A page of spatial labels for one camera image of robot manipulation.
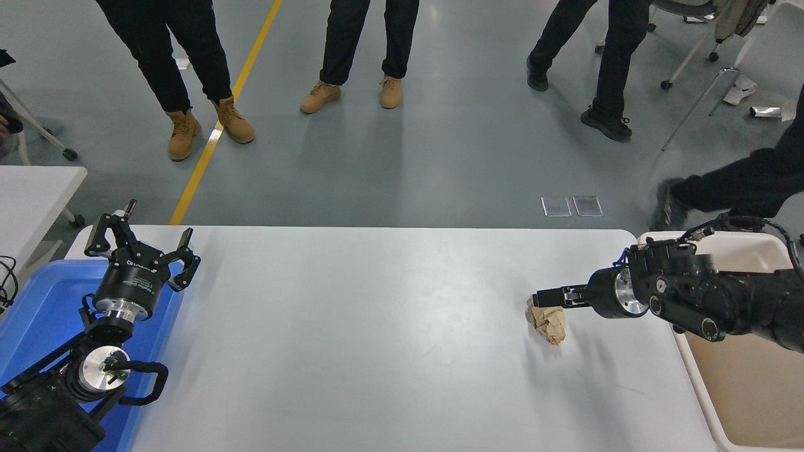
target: black pants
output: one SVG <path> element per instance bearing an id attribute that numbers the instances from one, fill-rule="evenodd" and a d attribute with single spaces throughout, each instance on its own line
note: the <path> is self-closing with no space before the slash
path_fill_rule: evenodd
<path id="1" fill-rule="evenodd" d="M 596 2 L 559 0 L 531 51 L 531 67 L 535 71 L 546 72 L 552 66 L 553 59 Z M 609 0 L 609 31 L 597 75 L 597 95 L 592 103 L 593 110 L 601 115 L 622 117 L 626 106 L 622 92 L 628 80 L 631 54 L 647 34 L 649 7 L 650 0 Z"/>
<path id="2" fill-rule="evenodd" d="M 328 84 L 346 83 L 370 1 L 332 0 L 330 18 L 326 21 L 324 64 L 319 80 Z M 413 26 L 418 12 L 419 0 L 385 0 L 385 75 L 401 79 L 408 72 Z"/>
<path id="3" fill-rule="evenodd" d="M 170 31 L 190 58 L 211 101 L 229 98 L 229 68 L 215 29 L 212 0 L 97 0 L 139 63 L 166 112 L 187 111 L 190 98 L 173 60 Z"/>
<path id="4" fill-rule="evenodd" d="M 672 195 L 702 212 L 731 209 L 734 215 L 773 218 L 792 195 L 804 191 L 804 86 L 796 118 L 775 148 L 755 150 L 703 176 L 671 188 Z"/>

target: black cable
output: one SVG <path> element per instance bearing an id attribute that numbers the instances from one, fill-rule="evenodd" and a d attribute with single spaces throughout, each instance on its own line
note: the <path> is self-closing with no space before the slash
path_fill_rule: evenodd
<path id="1" fill-rule="evenodd" d="M 787 257 L 790 259 L 790 263 L 793 265 L 793 271 L 798 275 L 798 278 L 804 282 L 804 269 L 802 269 L 802 263 L 798 259 L 798 251 L 796 251 L 796 244 L 793 239 L 790 237 L 790 234 L 778 224 L 774 223 L 773 221 L 768 221 L 765 218 L 760 218 L 756 216 L 742 216 L 742 215 L 734 215 L 730 216 L 728 214 L 720 214 L 714 220 L 709 220 L 705 223 L 699 224 L 694 228 L 688 229 L 684 234 L 679 237 L 679 241 L 687 240 L 693 234 L 697 232 L 702 232 L 706 228 L 711 228 L 713 226 L 717 226 L 719 224 L 726 224 L 730 220 L 741 220 L 741 221 L 754 221 L 758 223 L 762 223 L 763 225 L 767 224 L 771 228 L 776 229 L 779 231 L 781 236 L 785 239 L 785 246 L 787 247 Z"/>
<path id="2" fill-rule="evenodd" d="M 6 299 L 6 304 L 8 306 L 11 306 L 12 304 L 14 304 L 14 299 L 17 298 L 17 293 L 19 292 L 19 281 L 17 280 L 17 275 L 14 274 L 14 267 L 16 266 L 16 263 L 17 263 L 17 261 L 14 260 L 14 264 L 12 264 L 11 267 L 10 267 L 10 266 L 8 266 L 8 264 L 6 262 L 0 261 L 0 265 L 5 267 L 6 271 L 7 271 L 6 277 L 3 278 L 2 284 L 0 284 L 0 287 L 2 287 L 2 291 L 3 291 L 4 297 Z M 14 293 L 10 297 L 8 296 L 8 291 L 6 290 L 6 282 L 8 281 L 9 277 L 11 277 L 11 281 L 14 282 Z"/>
<path id="3" fill-rule="evenodd" d="M 6 282 L 8 281 L 8 277 L 11 275 L 11 272 L 14 271 L 14 269 L 17 267 L 17 260 L 14 259 L 11 256 L 0 256 L 0 259 L 11 259 L 11 268 L 10 269 L 8 268 L 8 265 L 4 265 L 4 267 L 6 267 L 6 269 L 8 270 L 8 273 L 6 273 L 6 277 L 4 277 L 2 282 L 0 282 L 0 288 L 2 288 L 2 287 L 6 286 Z"/>

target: blue plastic tray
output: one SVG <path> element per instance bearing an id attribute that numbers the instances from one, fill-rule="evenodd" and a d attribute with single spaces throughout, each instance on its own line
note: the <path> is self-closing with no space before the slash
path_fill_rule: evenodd
<path id="1" fill-rule="evenodd" d="M 33 274 L 0 322 L 0 385 L 84 330 L 78 315 L 81 297 L 97 290 L 108 265 L 105 260 L 54 261 Z M 123 344 L 132 360 L 159 360 L 182 294 L 166 286 L 154 315 L 135 323 L 133 338 Z M 128 388 L 125 395 L 147 395 L 153 380 L 151 375 L 132 373 L 125 382 Z M 82 408 L 89 411 L 92 404 L 82 405 Z M 100 423 L 106 429 L 106 438 L 94 450 L 126 452 L 139 413 L 138 407 L 118 405 L 112 408 Z"/>

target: gray floor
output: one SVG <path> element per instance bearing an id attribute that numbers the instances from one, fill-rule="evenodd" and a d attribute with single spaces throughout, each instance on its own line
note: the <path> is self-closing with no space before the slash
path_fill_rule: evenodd
<path id="1" fill-rule="evenodd" d="M 215 4 L 232 80 L 271 5 Z M 383 3 L 373 2 L 341 100 L 306 116 L 298 104 L 318 78 L 328 2 L 283 2 L 238 101 L 258 138 L 247 146 L 221 139 L 183 223 L 622 228 L 638 235 L 647 229 L 658 182 L 772 146 L 785 128 L 747 117 L 749 105 L 779 100 L 760 90 L 712 118 L 699 109 L 661 152 L 744 40 L 722 46 L 717 63 L 702 52 L 666 92 L 659 82 L 705 27 L 660 12 L 657 31 L 634 55 L 626 90 L 633 141 L 604 138 L 578 117 L 594 95 L 599 57 L 593 49 L 605 33 L 606 2 L 592 8 L 555 61 L 550 89 L 538 93 L 525 84 L 525 57 L 554 5 L 422 2 L 403 104 L 383 110 Z M 166 156 L 169 120 L 94 2 L 4 2 L 2 9 L 2 46 L 18 63 L 0 69 L 0 77 L 80 154 L 66 162 L 29 134 L 34 163 L 88 168 L 71 202 L 88 222 L 137 198 L 134 223 L 166 224 L 215 124 L 195 74 L 184 75 L 204 136 L 193 157 L 175 163 Z M 19 157 L 0 163 L 16 165 Z M 605 214 L 544 215 L 541 196 L 573 195 L 598 196 Z M 777 221 L 798 233 L 802 212 L 804 195 L 797 195 Z M 713 216 L 695 214 L 690 225 Z M 48 238 L 70 242 L 75 234 L 60 220 Z"/>

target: work boot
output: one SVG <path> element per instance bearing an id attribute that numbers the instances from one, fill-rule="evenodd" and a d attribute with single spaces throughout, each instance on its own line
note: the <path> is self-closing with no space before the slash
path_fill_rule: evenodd
<path id="1" fill-rule="evenodd" d="M 611 138 L 615 142 L 625 143 L 631 140 L 631 129 L 626 125 L 630 122 L 627 117 L 604 116 L 589 107 L 580 115 L 580 121 L 589 127 L 600 130 L 607 138 Z"/>
<path id="2" fill-rule="evenodd" d="M 201 133 L 201 125 L 193 116 L 192 109 L 184 112 L 165 112 L 173 121 L 173 134 L 167 143 L 167 155 L 174 162 L 181 162 L 193 153 L 193 137 Z"/>
<path id="3" fill-rule="evenodd" d="M 650 222 L 651 231 L 678 231 L 687 221 L 687 213 L 691 210 L 686 204 L 673 196 L 671 188 L 683 182 L 684 179 L 667 179 L 658 185 L 656 189 L 656 200 L 658 206 L 654 211 L 653 219 Z"/>
<path id="4" fill-rule="evenodd" d="M 402 101 L 402 80 L 385 76 L 379 83 L 383 91 L 379 95 L 379 104 L 384 109 L 395 109 Z"/>
<path id="5" fill-rule="evenodd" d="M 546 72 L 536 71 L 533 68 L 530 56 L 525 59 L 525 66 L 527 67 L 527 86 L 530 86 L 535 91 L 547 91 L 550 87 L 548 74 Z"/>
<path id="6" fill-rule="evenodd" d="M 332 102 L 341 97 L 341 87 L 332 86 L 322 81 L 318 81 L 309 96 L 305 97 L 299 105 L 302 113 L 313 114 L 323 108 L 327 102 Z"/>
<path id="7" fill-rule="evenodd" d="M 229 137 L 231 137 L 235 143 L 244 145 L 254 141 L 256 137 L 254 129 L 251 127 L 251 124 L 246 121 L 246 118 L 235 108 L 234 96 L 223 99 L 218 104 L 215 102 L 212 102 L 212 104 L 215 106 L 215 111 L 218 113 L 218 121 L 220 121 L 224 129 L 229 132 Z"/>

